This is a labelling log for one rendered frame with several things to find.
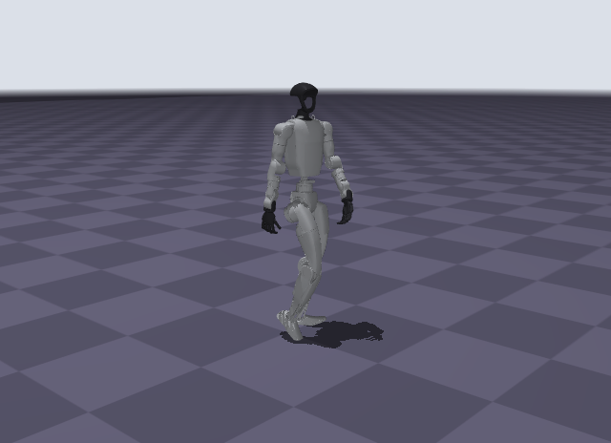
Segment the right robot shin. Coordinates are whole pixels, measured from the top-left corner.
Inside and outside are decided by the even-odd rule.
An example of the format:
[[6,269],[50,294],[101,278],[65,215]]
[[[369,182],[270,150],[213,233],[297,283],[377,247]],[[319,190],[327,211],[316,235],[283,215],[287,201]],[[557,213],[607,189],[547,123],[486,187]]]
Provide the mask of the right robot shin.
[[[292,304],[286,316],[288,320],[290,320],[291,317],[293,316],[293,318],[290,320],[291,323],[293,323],[293,321],[294,322],[297,321],[297,317],[299,313],[301,313],[306,303],[309,301],[309,299],[313,295],[318,283],[321,280],[321,277],[322,275],[318,276],[316,280],[313,280],[314,271],[309,266],[309,264],[304,264],[302,266],[301,273],[296,280],[294,290],[292,292],[294,296],[292,300]],[[297,316],[295,317],[295,315]]]

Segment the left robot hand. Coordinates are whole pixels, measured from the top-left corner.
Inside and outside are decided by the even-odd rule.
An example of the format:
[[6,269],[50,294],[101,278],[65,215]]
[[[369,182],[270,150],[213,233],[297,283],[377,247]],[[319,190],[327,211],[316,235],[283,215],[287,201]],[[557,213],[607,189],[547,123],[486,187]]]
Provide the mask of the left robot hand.
[[342,202],[344,203],[343,217],[340,222],[337,222],[337,224],[344,224],[344,223],[347,223],[349,220],[351,220],[351,213],[353,212],[351,190],[349,189],[347,190],[347,196],[342,199]]

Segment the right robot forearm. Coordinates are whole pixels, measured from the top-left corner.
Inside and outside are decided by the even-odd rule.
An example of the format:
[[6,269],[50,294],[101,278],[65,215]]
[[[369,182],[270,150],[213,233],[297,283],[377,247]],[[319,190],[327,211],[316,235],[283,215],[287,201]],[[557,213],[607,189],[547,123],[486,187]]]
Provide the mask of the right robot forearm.
[[277,198],[279,197],[279,192],[278,192],[279,188],[278,187],[279,187],[281,178],[279,178],[279,176],[275,176],[276,168],[277,168],[276,161],[271,161],[268,172],[267,172],[268,183],[267,183],[267,190],[265,192],[265,199],[263,202],[263,206],[268,209],[271,209],[272,201],[276,201]]

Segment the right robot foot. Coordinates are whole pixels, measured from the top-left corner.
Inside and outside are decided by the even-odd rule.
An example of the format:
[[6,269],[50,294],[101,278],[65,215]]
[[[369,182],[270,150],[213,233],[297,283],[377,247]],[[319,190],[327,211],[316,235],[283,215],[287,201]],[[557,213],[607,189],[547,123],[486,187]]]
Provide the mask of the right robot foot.
[[283,311],[279,312],[277,314],[278,320],[284,325],[287,333],[291,336],[291,338],[293,340],[295,340],[295,341],[302,340],[304,337],[303,337],[303,335],[302,335],[302,333],[301,333],[301,331],[299,329],[298,322],[297,321],[296,322],[293,321],[293,323],[291,323],[290,320],[293,318],[293,316],[291,317],[290,320],[288,320],[286,318],[287,314],[288,314],[287,310],[283,310]]

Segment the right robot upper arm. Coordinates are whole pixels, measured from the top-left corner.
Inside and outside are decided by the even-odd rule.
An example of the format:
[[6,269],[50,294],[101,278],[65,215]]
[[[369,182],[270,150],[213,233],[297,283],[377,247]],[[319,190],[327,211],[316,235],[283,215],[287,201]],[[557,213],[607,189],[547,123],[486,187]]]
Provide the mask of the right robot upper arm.
[[[293,134],[294,124],[292,122],[279,123],[273,130],[274,140],[272,146],[271,161],[276,161],[277,168],[275,174],[281,175],[285,172],[286,166],[282,162],[287,140]],[[270,162],[271,163],[271,162]]]

